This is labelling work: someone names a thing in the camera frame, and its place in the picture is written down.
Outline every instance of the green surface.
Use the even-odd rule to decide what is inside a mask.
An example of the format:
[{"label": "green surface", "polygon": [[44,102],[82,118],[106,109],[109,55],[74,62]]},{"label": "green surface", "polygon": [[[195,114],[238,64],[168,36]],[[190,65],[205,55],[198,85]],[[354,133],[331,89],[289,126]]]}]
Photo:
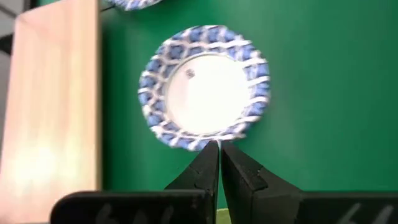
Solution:
[{"label": "green surface", "polygon": [[164,0],[102,12],[105,188],[160,190],[195,157],[156,140],[138,79],[163,40],[223,24],[253,41],[272,77],[269,109],[237,142],[244,152],[305,190],[398,190],[397,12],[396,0]]},{"label": "green surface", "polygon": [[58,1],[58,0],[37,0],[37,4],[39,6],[43,6],[45,4],[50,4],[50,3],[56,2],[56,1]]}]

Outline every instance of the plate rim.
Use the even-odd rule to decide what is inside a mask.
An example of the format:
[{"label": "plate rim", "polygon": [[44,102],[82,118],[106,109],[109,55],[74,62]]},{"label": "plate rim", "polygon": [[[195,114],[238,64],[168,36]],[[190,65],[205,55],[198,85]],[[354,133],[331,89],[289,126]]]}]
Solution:
[{"label": "plate rim", "polygon": [[111,4],[114,4],[117,7],[123,8],[125,11],[136,11],[136,10],[145,9],[149,6],[153,6],[154,4],[157,4],[162,0],[152,0],[152,2],[151,0],[139,0],[139,2],[145,2],[139,5],[132,4],[136,0],[106,0],[106,1]]}]

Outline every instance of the blue patterned border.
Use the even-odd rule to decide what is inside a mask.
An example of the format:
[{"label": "blue patterned border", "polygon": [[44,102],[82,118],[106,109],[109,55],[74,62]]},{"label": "blue patterned border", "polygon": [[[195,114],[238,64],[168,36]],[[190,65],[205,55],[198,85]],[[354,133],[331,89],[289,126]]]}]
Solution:
[{"label": "blue patterned border", "polygon": [[[170,74],[182,60],[196,54],[221,54],[240,62],[251,89],[250,104],[230,127],[213,134],[192,134],[166,115],[164,90]],[[200,151],[211,140],[244,138],[246,130],[261,118],[269,102],[269,69],[250,40],[225,26],[192,27],[166,40],[146,65],[139,80],[142,112],[156,137],[171,147]]]},{"label": "blue patterned border", "polygon": [[125,11],[140,10],[148,6],[154,5],[161,0],[107,0],[118,7],[123,8]]}]

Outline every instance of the wooden board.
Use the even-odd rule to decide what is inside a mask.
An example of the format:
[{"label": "wooden board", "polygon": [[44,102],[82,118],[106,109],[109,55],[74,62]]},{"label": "wooden board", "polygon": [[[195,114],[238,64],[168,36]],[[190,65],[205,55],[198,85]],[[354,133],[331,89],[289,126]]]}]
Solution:
[{"label": "wooden board", "polygon": [[16,21],[0,218],[46,222],[66,194],[100,188],[98,1],[63,0]]}]

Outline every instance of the blue and white paper plate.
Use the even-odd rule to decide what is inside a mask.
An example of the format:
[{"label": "blue and white paper plate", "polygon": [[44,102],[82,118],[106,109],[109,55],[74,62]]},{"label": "blue and white paper plate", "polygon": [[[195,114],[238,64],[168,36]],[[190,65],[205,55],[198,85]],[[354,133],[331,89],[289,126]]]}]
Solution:
[{"label": "blue and white paper plate", "polygon": [[172,147],[199,151],[245,137],[269,102],[269,70],[250,40],[225,26],[192,27],[166,40],[139,79],[150,129]]},{"label": "blue and white paper plate", "polygon": [[140,10],[154,5],[161,0],[108,0],[110,3],[123,8],[125,11]]}]

